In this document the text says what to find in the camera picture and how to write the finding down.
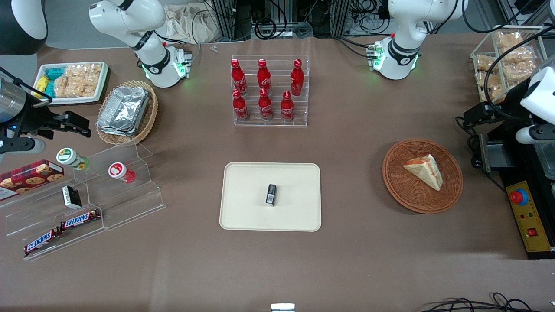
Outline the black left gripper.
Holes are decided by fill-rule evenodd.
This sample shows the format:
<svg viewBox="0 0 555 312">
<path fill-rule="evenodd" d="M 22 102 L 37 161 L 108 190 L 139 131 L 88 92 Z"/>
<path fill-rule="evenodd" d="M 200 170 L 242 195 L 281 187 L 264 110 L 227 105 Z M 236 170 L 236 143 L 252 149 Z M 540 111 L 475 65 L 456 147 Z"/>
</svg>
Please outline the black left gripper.
<svg viewBox="0 0 555 312">
<path fill-rule="evenodd" d="M 500 125 L 494 128 L 494 132 L 517 132 L 524 127 L 541 124 L 537 117 L 521 106 L 521 100 L 529 85 L 530 80 L 522 81 L 507 93 L 501 103 L 501 110 L 516 119 L 503 118 Z M 464 112 L 463 118 L 467 118 L 467 126 L 470 128 L 493 123 L 494 109 L 489 104 L 480 103 Z"/>
</svg>

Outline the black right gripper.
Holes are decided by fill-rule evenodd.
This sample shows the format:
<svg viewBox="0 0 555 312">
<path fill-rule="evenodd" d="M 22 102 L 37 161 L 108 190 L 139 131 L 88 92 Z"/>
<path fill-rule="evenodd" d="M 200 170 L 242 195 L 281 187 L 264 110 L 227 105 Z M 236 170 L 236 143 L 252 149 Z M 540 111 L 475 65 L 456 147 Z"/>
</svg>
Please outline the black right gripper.
<svg viewBox="0 0 555 312">
<path fill-rule="evenodd" d="M 91 137 L 89 120 L 74 112 L 62 115 L 50 112 L 46 104 L 26 103 L 21 112 L 11 118 L 1 116 L 1 150 L 44 150 L 42 139 L 25 137 L 40 136 L 54 138 L 54 131 L 73 132 L 86 138 Z"/>
</svg>

